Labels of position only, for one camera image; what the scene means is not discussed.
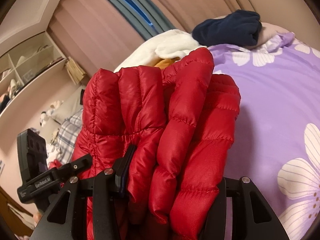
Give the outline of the person left hand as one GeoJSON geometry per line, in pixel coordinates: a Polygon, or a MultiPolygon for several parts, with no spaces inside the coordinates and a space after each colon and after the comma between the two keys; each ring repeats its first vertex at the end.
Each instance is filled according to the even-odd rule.
{"type": "Polygon", "coordinates": [[[33,214],[34,224],[37,225],[42,218],[42,214],[39,212],[36,212],[33,214]]]}

